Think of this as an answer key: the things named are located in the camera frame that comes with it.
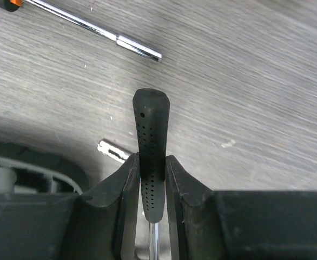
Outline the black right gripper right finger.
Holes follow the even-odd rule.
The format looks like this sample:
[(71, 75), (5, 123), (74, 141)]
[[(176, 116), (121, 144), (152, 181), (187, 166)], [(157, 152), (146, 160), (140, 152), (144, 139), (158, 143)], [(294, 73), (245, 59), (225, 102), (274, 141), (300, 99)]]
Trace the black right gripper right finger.
[(170, 155), (172, 259), (317, 259), (317, 191), (213, 191)]

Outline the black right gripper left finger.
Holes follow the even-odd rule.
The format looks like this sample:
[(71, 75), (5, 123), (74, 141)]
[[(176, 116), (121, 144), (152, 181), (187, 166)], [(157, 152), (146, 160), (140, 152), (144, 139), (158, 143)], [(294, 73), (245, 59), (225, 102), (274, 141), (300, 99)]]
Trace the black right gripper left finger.
[(139, 157), (83, 194), (0, 193), (0, 259), (133, 259)]

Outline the black plastic tool case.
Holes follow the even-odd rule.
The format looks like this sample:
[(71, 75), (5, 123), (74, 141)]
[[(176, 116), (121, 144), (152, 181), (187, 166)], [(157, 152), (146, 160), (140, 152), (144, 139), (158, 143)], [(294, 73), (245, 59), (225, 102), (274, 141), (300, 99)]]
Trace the black plastic tool case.
[(55, 153), (0, 141), (0, 193), (77, 193), (90, 189), (87, 174)]

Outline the black handled claw hammer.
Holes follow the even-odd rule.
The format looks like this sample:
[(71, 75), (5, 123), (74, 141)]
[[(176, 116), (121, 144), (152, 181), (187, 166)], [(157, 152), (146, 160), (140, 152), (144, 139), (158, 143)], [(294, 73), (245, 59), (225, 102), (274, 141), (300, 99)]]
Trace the black handled claw hammer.
[(165, 205), (165, 164), (170, 101), (159, 90), (135, 92), (133, 109), (140, 160), (142, 205), (149, 223), (149, 259), (160, 257), (160, 227)]

